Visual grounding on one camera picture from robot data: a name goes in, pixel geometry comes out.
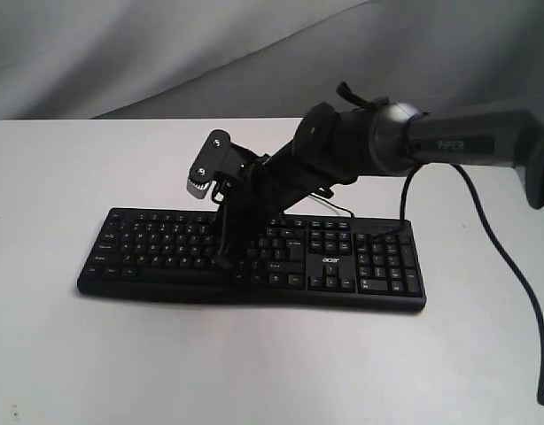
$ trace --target space bar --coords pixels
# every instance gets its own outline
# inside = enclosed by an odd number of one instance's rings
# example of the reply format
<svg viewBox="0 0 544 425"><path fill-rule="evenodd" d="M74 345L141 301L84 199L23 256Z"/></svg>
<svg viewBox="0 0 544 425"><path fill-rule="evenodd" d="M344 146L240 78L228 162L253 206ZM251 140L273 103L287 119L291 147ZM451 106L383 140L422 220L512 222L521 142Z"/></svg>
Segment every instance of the space bar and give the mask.
<svg viewBox="0 0 544 425"><path fill-rule="evenodd" d="M224 284L225 276L216 270L182 268L143 268L139 279L143 282L170 282L194 284Z"/></svg>

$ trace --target wire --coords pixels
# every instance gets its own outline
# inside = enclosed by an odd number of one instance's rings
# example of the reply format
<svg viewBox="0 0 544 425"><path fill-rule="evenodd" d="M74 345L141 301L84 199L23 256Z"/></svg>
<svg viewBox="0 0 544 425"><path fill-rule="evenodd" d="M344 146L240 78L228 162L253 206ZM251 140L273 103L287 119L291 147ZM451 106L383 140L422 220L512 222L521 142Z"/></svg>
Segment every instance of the wire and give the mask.
<svg viewBox="0 0 544 425"><path fill-rule="evenodd" d="M324 202L325 204L330 205L330 206L332 206L333 208L336 208L336 209L338 209L338 210L340 210L340 211L344 211L344 212L348 213L349 216L350 216L352 219L355 218L354 212L352 212L351 210L347 210L346 208L343 208L342 206L333 204L332 202L328 201L327 199L325 199L325 198L323 198L323 197L318 197L315 193L310 193L308 196L309 196L309 197L312 197L313 199L315 199L315 200L317 200L317 201Z"/></svg>
<svg viewBox="0 0 544 425"><path fill-rule="evenodd" d="M406 178L406 181L404 182L404 187L402 188L402 196L400 200L400 223L403 226L405 215L406 215L406 200L408 196L408 189L410 186L410 183L412 182L412 178L414 175L422 168L424 165L417 166L416 168L413 168L408 177ZM473 198L473 203L475 204L475 208L477 209L477 215L478 218L481 221L481 224L483 225L483 229L486 232L486 235L490 239L491 243L493 244L494 248L501 254L502 259L506 262L506 264L510 267L510 270L512 270L512 273L517 277L517 279L522 284L522 287L524 288L526 295L530 299L530 303L532 304L532 309L534 310L534 314L536 316L536 322L538 323L538 333L540 334L540 376L538 377L538 391L536 393L536 399L538 400L538 403L542 406L544 406L544 316L541 312L540 303L536 297L536 294L534 293L532 286L530 283L526 280L523 273L518 268L517 264L514 262L514 260L508 255L508 253L504 250L501 243L499 242L498 238L494 234L493 230L491 229L491 225L488 222L488 219L485 216L485 211L483 211L483 205L481 204L480 199L478 198L477 189L475 188L475 184L470 179L467 172L458 165L451 166L461 175L461 177L465 180L465 183L467 184L467 188L469 189L470 195Z"/></svg>

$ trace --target table surface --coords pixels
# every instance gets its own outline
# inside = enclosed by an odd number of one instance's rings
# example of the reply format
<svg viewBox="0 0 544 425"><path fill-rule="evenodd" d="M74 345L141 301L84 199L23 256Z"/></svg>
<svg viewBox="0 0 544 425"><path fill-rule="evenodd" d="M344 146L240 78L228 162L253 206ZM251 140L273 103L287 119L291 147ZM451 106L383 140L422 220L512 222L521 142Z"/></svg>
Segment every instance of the table surface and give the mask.
<svg viewBox="0 0 544 425"><path fill-rule="evenodd" d="M418 315L78 294L111 207L213 210L185 190L208 133L272 153L297 124L0 121L0 424L544 423L532 308L448 166L424 169L408 199ZM514 171L467 169L544 311L544 210ZM361 178L333 200L396 217L402 183ZM290 212L335 214L311 199Z"/></svg>

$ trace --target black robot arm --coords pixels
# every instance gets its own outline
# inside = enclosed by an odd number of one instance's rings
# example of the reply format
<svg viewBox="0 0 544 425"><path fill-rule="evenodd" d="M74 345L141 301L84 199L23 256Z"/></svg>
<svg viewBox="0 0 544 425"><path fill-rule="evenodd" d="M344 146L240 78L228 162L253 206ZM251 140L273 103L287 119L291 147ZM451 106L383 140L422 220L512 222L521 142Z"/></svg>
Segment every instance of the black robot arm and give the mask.
<svg viewBox="0 0 544 425"><path fill-rule="evenodd" d="M529 205L544 206L544 125L527 110L480 105L427 113L386 98L364 101L345 83L338 93L356 108L317 105L271 157L235 145L222 130L207 138L188 190L203 197L215 181L221 267L231 268L268 220L311 193L329 198L334 184L363 175L403 176L420 164L513 167Z"/></svg>

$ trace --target black keyboard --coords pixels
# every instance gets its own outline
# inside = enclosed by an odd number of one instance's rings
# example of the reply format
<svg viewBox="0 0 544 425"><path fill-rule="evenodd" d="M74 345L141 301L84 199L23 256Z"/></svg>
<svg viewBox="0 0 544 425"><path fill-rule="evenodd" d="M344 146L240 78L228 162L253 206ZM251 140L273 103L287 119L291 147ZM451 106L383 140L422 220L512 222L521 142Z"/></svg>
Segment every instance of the black keyboard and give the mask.
<svg viewBox="0 0 544 425"><path fill-rule="evenodd" d="M287 215L272 220L232 274L213 261L214 212L113 208L77 280L83 294L202 304L421 310L409 222Z"/></svg>

